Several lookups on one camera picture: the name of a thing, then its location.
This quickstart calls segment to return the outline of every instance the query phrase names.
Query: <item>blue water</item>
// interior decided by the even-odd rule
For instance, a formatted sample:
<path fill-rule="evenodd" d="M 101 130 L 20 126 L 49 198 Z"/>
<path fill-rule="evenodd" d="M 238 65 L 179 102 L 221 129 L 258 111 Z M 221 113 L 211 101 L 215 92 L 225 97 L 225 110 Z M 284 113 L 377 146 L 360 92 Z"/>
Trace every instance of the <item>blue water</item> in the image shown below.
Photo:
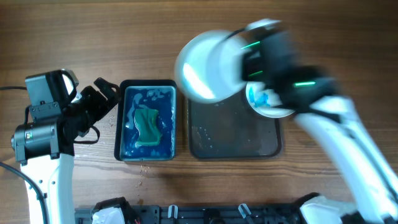
<path fill-rule="evenodd" d="M 162 133 L 157 146 L 138 146 L 134 124 L 136 109 L 159 111 L 157 129 Z M 130 86 L 124 95 L 120 157 L 125 161 L 168 160 L 175 154 L 175 88 L 172 86 Z"/>

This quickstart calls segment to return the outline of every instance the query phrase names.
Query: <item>sponge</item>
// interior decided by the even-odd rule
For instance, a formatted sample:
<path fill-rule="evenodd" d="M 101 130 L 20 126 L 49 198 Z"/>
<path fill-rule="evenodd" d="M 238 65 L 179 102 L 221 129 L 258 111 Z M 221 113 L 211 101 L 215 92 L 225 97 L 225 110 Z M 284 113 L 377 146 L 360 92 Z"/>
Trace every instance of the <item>sponge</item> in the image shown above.
<path fill-rule="evenodd" d="M 139 146 L 157 146 L 162 134 L 156 127 L 156 118 L 159 112 L 153 109 L 136 109 L 134 124 L 139 131 L 136 142 Z"/>

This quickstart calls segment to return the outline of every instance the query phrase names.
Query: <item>wooden table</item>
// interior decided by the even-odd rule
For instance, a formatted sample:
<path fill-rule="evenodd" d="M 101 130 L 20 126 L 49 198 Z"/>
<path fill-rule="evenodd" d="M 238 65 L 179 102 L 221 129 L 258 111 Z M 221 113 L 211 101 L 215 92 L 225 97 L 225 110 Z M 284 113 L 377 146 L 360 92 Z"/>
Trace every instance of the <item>wooden table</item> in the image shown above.
<path fill-rule="evenodd" d="M 236 30 L 265 17 L 283 20 L 303 62 L 326 66 L 341 82 L 398 170 L 397 1 L 27 2 L 0 5 L 0 86 L 24 85 L 26 76 L 58 68 L 72 69 L 80 90 L 97 77 L 113 83 L 173 79 L 176 56 L 194 36 Z M 29 98 L 25 91 L 2 91 L 0 104 L 0 160 L 18 167 L 10 137 L 23 122 Z M 180 108 L 180 120 L 183 114 Z M 97 124 L 98 144 L 75 146 L 76 208 L 121 196 L 133 205 L 254 205 L 291 202 L 310 192 L 352 200 L 317 143 L 291 121 L 284 124 L 285 150 L 277 159 L 200 162 L 190 154 L 179 122 L 174 160 L 126 164 L 113 157 L 115 115 L 112 110 Z M 29 222 L 25 185 L 3 169 L 0 201 L 0 223 Z"/>

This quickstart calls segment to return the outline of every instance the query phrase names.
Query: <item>blue tray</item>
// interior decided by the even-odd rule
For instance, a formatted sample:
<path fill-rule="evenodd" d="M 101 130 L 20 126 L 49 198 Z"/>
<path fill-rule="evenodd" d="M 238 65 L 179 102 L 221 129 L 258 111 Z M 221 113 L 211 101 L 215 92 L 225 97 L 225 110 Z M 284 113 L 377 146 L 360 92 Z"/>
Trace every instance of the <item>blue tray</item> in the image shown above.
<path fill-rule="evenodd" d="M 114 156 L 119 161 L 165 161 L 175 155 L 176 84 L 173 80 L 125 80 L 120 84 Z M 156 125 L 162 133 L 158 146 L 136 146 L 136 109 L 159 111 Z"/>

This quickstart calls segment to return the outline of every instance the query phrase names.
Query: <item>metal bracket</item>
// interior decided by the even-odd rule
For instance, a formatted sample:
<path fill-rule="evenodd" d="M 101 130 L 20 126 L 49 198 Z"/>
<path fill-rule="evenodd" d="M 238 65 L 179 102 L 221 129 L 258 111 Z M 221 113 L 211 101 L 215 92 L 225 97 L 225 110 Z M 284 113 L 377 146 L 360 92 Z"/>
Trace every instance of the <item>metal bracket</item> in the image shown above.
<path fill-rule="evenodd" d="M 30 115 L 33 122 L 39 122 L 43 119 L 56 118 L 61 115 L 62 111 L 57 102 L 45 103 L 38 106 L 30 107 Z"/>
<path fill-rule="evenodd" d="M 176 205 L 170 205 L 167 218 L 177 219 L 177 217 L 178 217 L 178 207 Z"/>
<path fill-rule="evenodd" d="M 254 224 L 253 219 L 250 216 L 251 215 L 250 209 L 245 203 L 240 204 L 238 210 L 239 213 L 242 215 L 243 219 L 245 219 L 248 224 Z"/>

